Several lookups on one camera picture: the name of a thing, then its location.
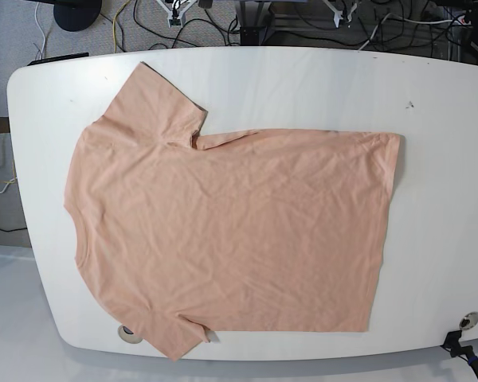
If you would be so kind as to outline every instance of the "t-shirt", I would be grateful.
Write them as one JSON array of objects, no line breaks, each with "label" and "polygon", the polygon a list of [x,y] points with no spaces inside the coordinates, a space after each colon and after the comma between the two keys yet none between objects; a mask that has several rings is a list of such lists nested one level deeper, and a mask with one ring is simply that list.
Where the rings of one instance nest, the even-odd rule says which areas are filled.
[{"label": "t-shirt", "polygon": [[172,360],[208,329],[367,330],[399,136],[205,119],[139,64],[82,133],[65,207],[97,302]]}]

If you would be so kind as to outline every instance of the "white cable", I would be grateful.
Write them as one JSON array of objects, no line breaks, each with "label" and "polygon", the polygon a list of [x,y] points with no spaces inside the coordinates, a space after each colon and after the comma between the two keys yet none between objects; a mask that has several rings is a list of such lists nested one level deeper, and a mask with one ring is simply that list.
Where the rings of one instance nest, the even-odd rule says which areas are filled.
[{"label": "white cable", "polygon": [[42,28],[41,28],[41,26],[39,25],[39,21],[38,21],[38,19],[37,19],[37,9],[39,8],[39,5],[40,5],[40,4],[41,4],[41,3],[38,2],[37,5],[35,6],[35,12],[33,13],[33,16],[34,16],[34,18],[35,18],[35,23],[37,24],[37,27],[39,28],[39,30],[40,30],[41,33],[42,33],[42,47],[41,47],[41,57],[40,57],[40,59],[42,60],[42,59],[44,58],[44,55],[45,55],[46,35],[45,35],[45,33],[42,31]]},{"label": "white cable", "polygon": [[0,191],[0,194],[1,193],[4,193],[5,191],[7,191],[7,188],[12,184],[13,181],[15,181],[16,178],[12,178],[8,183],[6,183],[6,185],[4,186],[4,188],[2,189],[2,191]]},{"label": "white cable", "polygon": [[446,23],[446,22],[454,22],[455,21],[455,20],[414,21],[414,20],[410,20],[408,18],[403,18],[402,16],[398,16],[397,14],[387,14],[382,19],[382,21],[375,26],[374,30],[372,31],[372,34],[371,34],[370,38],[367,41],[365,41],[365,43],[363,45],[361,45],[361,47],[358,49],[358,52],[360,50],[363,50],[368,44],[370,44],[370,41],[372,41],[374,39],[375,34],[377,33],[378,27],[380,25],[384,24],[384,21],[386,21],[389,17],[397,18],[398,20],[403,20],[403,21],[407,21],[407,22],[412,22],[413,24],[425,24],[425,25],[436,25],[436,24],[443,24],[443,23]]}]

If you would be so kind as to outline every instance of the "peach t-shirt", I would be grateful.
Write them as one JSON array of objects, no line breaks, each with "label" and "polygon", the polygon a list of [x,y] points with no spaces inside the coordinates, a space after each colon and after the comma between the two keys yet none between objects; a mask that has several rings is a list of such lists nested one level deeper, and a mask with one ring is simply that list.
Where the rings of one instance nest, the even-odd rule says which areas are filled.
[{"label": "peach t-shirt", "polygon": [[82,133],[65,207],[97,302],[172,360],[207,329],[367,330],[399,137],[205,117],[139,64]]}]

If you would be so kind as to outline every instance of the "white table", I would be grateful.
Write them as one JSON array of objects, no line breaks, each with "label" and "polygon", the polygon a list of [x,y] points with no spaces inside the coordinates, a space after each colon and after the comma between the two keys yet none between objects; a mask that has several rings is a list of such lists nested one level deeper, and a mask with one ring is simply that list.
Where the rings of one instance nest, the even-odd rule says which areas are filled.
[{"label": "white table", "polygon": [[[130,345],[74,263],[64,187],[81,131],[145,61],[209,111],[203,134],[245,128],[391,131],[405,137],[368,333],[218,332],[186,358],[295,360],[440,345],[478,311],[478,68],[399,55],[302,48],[118,54],[21,68],[10,129],[30,239],[70,345],[161,357]],[[478,325],[464,339],[478,337]]]}]

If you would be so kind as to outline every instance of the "black base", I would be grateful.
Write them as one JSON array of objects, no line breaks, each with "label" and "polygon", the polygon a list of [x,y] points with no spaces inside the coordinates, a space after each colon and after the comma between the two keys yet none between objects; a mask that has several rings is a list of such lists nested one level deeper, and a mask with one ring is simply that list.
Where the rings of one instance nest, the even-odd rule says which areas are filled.
[{"label": "black base", "polygon": [[63,30],[77,32],[87,29],[99,16],[102,0],[86,0],[83,6],[54,6],[55,22]]}]

